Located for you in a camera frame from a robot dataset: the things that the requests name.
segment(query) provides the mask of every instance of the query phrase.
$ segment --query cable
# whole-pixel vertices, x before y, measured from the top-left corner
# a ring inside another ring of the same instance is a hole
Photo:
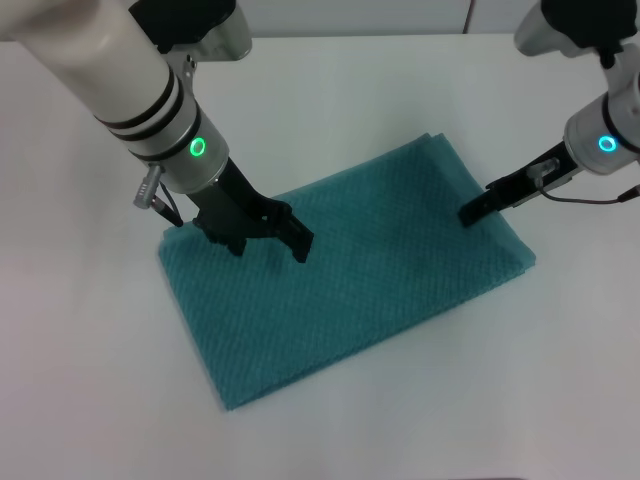
[[[554,202],[582,203],[586,205],[613,205],[614,203],[620,203],[620,200],[618,198],[613,200],[584,200],[580,198],[554,197],[553,195],[549,195],[547,192],[545,192],[544,189],[540,186],[538,187],[538,192],[540,192],[540,195],[542,195],[543,197],[548,198],[549,200],[553,200]]]
[[[471,25],[471,17],[473,16],[473,11],[476,8],[476,0],[471,0],[469,2],[469,10],[467,11],[467,18],[464,21],[464,27],[462,28],[462,33],[469,33],[469,26]]]
[[[176,205],[176,202],[173,201],[173,197],[169,193],[169,190],[162,182],[160,182],[160,187],[162,188],[162,191],[167,197],[167,200],[169,200],[169,203],[171,204],[171,208],[173,208],[174,213],[178,216],[178,218],[180,218],[180,211],[178,210],[178,206]]]

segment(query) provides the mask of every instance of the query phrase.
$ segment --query blue cloth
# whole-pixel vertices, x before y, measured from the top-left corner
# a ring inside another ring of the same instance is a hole
[[[444,136],[281,195],[314,233],[307,263],[277,240],[242,258],[193,225],[160,259],[227,409],[267,395],[522,274],[533,253],[494,214],[457,211],[482,189]]]

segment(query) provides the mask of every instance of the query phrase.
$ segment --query white tabletop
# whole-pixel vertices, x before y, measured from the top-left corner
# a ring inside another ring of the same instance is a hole
[[[1,478],[637,480],[640,201],[506,211],[524,276],[225,413],[156,258],[167,224],[131,204],[143,167],[19,46],[0,66]],[[195,84],[267,195],[424,132],[485,184],[604,89],[595,58],[508,36],[256,40]]]

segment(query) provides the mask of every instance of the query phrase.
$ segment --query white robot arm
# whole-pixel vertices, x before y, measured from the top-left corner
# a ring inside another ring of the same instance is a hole
[[[200,209],[194,223],[232,253],[242,255],[247,238],[277,237],[306,260],[313,234],[289,205],[251,187],[193,95],[198,61],[251,49],[235,0],[141,0],[130,11],[114,0],[2,0],[0,18],[0,34],[24,45],[148,167],[136,206],[181,226],[175,205],[155,195],[166,185],[189,196]]]
[[[640,49],[622,41],[637,32],[636,0],[540,0],[515,35],[528,56],[560,51],[567,57],[594,52],[608,91],[573,115],[564,139],[520,170],[487,186],[459,212],[465,226],[543,195],[569,203],[608,205],[640,196],[640,186],[612,200],[553,197],[548,190],[581,171],[609,175],[640,160]]]
[[[304,262],[311,233],[283,202],[258,194],[229,158],[229,147],[191,88],[198,61],[234,60],[251,49],[235,0],[140,0],[130,11],[115,0],[0,0],[0,34],[8,32],[46,65],[145,165],[134,203],[180,226],[158,186],[186,194],[207,237],[241,255],[247,238],[277,237]],[[586,170],[608,175],[640,159],[640,50],[635,0],[540,0],[516,33],[525,55],[595,52],[608,92],[567,122],[564,139],[529,165],[487,186],[459,212],[465,226],[538,195]]]

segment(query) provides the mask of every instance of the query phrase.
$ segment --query teal towel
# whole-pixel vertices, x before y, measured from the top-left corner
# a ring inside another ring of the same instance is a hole
[[[160,260],[220,399],[234,409],[522,274],[533,253],[494,214],[444,136],[281,195],[314,233],[304,265],[277,240],[242,258],[189,224]]]

